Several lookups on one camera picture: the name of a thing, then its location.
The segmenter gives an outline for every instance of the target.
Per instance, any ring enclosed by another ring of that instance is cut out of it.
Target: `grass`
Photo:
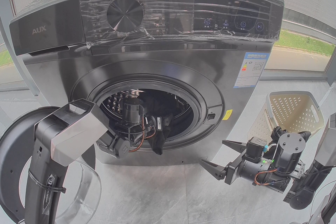
[[[0,52],[0,66],[13,62],[8,50]]]
[[[304,49],[309,52],[316,52],[326,56],[331,56],[335,49],[334,44],[329,44],[312,37],[290,33],[288,30],[284,29],[281,30],[279,41],[275,42],[275,45]]]

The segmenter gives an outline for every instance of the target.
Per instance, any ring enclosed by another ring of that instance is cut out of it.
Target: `aux logo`
[[[40,33],[40,32],[43,32],[43,31],[46,31],[45,25],[41,26],[40,28],[33,29],[33,33],[32,34]]]

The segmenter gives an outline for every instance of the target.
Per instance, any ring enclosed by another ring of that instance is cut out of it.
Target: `orange cable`
[[[153,129],[154,129],[154,133],[152,135],[150,135],[150,136],[145,137],[145,139],[151,138],[151,137],[153,137],[155,135],[155,133],[156,133],[155,126],[153,126]]]
[[[276,169],[273,169],[273,170],[260,171],[260,172],[258,172],[258,173],[255,175],[255,177],[254,177],[254,183],[257,184],[257,185],[259,185],[259,186],[267,186],[267,185],[269,185],[269,183],[262,183],[262,184],[260,184],[260,183],[257,181],[257,176],[260,175],[260,174],[272,173],[272,172],[275,172],[275,171],[277,171],[277,170],[278,170],[278,169],[276,168]]]
[[[130,150],[129,152],[137,151],[141,147],[142,143],[144,142],[144,139],[145,139],[145,123],[144,123],[144,117],[143,116],[142,116],[142,129],[143,129],[143,131],[142,131],[142,139],[141,139],[140,145],[138,145],[137,148]]]

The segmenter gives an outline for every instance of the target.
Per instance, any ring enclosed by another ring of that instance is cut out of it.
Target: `qr code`
[[[265,62],[255,62],[252,71],[261,71]]]

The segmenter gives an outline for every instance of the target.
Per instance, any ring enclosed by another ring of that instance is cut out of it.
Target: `yellow warning label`
[[[226,113],[225,113],[225,116],[224,116],[224,118],[223,118],[223,121],[228,120],[229,117],[231,116],[231,114],[232,114],[232,109],[227,110]]]

